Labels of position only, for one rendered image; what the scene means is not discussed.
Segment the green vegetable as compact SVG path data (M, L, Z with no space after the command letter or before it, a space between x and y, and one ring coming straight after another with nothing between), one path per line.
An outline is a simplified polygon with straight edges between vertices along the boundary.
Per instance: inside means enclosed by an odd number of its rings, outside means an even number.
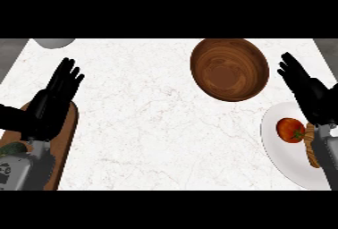
M28 151L27 146L21 142L11 142L3 147L0 147L0 157L25 153Z

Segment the brown croissant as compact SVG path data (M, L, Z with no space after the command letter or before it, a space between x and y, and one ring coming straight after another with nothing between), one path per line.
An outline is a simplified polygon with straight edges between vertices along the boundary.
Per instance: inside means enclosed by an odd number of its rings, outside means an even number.
M306 127L306 136L304 136L304 143L306 143L306 150L307 150L307 160L310 165L315 168L321 168L319 166L319 161L315 155L315 151L312 148L312 142L315 139L315 125L312 123L307 123L307 127Z

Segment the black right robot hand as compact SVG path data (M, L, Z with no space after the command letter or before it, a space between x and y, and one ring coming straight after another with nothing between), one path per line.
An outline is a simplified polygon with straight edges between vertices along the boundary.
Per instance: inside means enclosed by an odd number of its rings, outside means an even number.
M294 93L307 121L316 125L338 125L338 83L331 89L307 71L290 53L282 54L278 73Z

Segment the brown wooden bowl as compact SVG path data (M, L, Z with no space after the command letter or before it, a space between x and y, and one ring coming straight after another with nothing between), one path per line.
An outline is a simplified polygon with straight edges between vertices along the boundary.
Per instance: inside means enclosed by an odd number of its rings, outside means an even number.
M242 38L206 38L194 48L191 72L201 90L228 102L253 98L269 82L268 58Z

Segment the white plate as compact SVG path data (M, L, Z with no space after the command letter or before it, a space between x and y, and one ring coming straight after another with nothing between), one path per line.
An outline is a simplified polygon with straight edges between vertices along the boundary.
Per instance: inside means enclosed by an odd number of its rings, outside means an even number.
M307 159L306 143L288 143L279 137L278 122L282 118L294 118L302 124L307 124L296 102L279 103L263 116L260 136L271 162L284 176L303 188L316 191L338 190L338 171L315 168Z

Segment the brown wooden cutting board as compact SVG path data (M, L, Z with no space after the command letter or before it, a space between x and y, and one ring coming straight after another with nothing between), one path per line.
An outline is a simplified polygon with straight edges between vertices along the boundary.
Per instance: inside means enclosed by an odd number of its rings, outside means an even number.
M73 142L74 132L79 124L79 107L74 103L70 103L68 116L64 122L62 130L58 136L48 141L51 143L51 153L55 156L56 164L54 168L54 173L51 180L45 186L43 191L55 191L58 189L59 180L64 172L64 166L70 154L70 145ZM0 138L0 147L3 147L11 142L21 142L27 145L28 150L33 150L30 142L23 141L21 133L15 131L5 131L3 137Z

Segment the red tomato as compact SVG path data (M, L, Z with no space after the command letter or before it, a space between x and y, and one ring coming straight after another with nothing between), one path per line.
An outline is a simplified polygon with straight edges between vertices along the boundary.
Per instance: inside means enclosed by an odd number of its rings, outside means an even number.
M276 132L288 143L299 143L306 137L306 127L294 118L282 118L276 123Z

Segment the grey round object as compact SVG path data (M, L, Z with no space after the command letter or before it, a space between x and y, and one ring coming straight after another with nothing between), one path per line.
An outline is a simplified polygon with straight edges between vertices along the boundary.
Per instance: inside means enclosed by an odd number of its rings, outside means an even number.
M74 38L37 38L34 41L43 48L56 49L71 44Z

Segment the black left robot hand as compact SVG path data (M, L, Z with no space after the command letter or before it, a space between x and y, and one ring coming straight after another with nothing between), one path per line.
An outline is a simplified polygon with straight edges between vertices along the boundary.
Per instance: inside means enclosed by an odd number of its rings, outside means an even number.
M0 104L0 130L20 132L23 140L49 141L62 130L70 102L85 79L74 64L76 60L65 57L27 110Z

